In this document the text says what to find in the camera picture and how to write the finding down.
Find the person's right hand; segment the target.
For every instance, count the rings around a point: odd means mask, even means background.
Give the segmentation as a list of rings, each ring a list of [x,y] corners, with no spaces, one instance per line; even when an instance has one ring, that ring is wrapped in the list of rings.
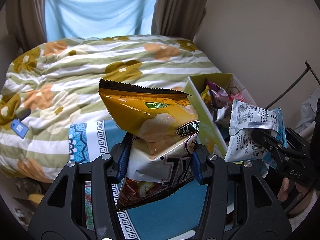
[[[284,178],[277,198],[281,204],[285,203],[285,213],[288,218],[301,214],[311,203],[313,187],[303,187]]]

